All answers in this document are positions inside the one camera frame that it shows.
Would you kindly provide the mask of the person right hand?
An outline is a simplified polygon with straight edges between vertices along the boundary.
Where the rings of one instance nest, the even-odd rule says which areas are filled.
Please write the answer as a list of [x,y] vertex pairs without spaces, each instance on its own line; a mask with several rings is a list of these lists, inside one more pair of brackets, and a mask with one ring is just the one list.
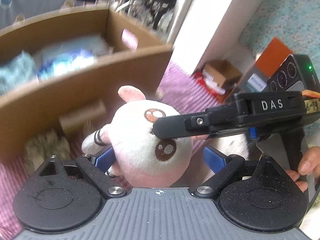
[[312,173],[315,180],[319,182],[320,147],[314,146],[305,152],[298,165],[297,172],[293,170],[286,170],[286,172],[302,192],[308,189],[308,183],[305,181],[299,181],[300,176],[306,176]]

